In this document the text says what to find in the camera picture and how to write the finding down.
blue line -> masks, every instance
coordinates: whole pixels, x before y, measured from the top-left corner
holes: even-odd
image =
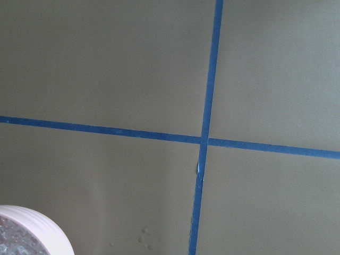
[[[157,132],[130,130],[130,129],[117,129],[114,127],[91,126],[91,125],[72,124],[72,123],[55,122],[55,121],[42,121],[42,120],[33,120],[30,118],[0,116],[0,123],[26,125],[26,126],[39,126],[42,128],[63,129],[63,130],[81,131],[81,132],[88,132],[88,133],[121,135],[124,137],[137,137],[137,138],[148,138],[148,139],[173,141],[173,142],[186,142],[186,143],[195,143],[198,145],[200,144],[200,141],[201,141],[200,137],[193,137],[190,135],[157,133]]]
[[[211,109],[213,106],[213,97],[214,97],[214,85],[215,85],[215,75],[216,75],[217,56],[218,56],[219,33],[220,33],[221,21],[222,21],[222,9],[223,9],[223,0],[216,0],[215,14],[214,14],[215,15],[214,16],[214,28],[212,30],[212,39],[211,39],[206,100],[205,100],[205,107],[204,107],[204,113],[203,113],[201,144],[200,144],[200,152],[199,152],[199,159],[198,159],[198,162],[199,162],[198,172],[197,172],[197,178],[196,178],[195,197],[194,197],[193,212],[192,212],[189,255],[196,255],[196,248],[197,248],[197,238],[198,238],[198,229],[199,229],[202,193],[203,193],[203,181],[204,181],[206,159],[207,159]]]
[[[301,147],[272,145],[272,144],[256,143],[256,142],[242,142],[242,141],[215,139],[215,138],[209,138],[209,145],[228,147],[228,148],[239,148],[239,149],[246,149],[246,150],[260,150],[260,151],[268,151],[268,152],[294,154],[294,155],[302,155],[302,156],[310,156],[310,157],[340,159],[340,151],[331,151],[331,150],[308,149],[308,148],[301,148]]]

round container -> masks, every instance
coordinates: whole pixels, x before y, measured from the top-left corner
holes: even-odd
[[[64,232],[45,215],[20,206],[0,206],[0,216],[27,229],[50,255],[74,255]]]

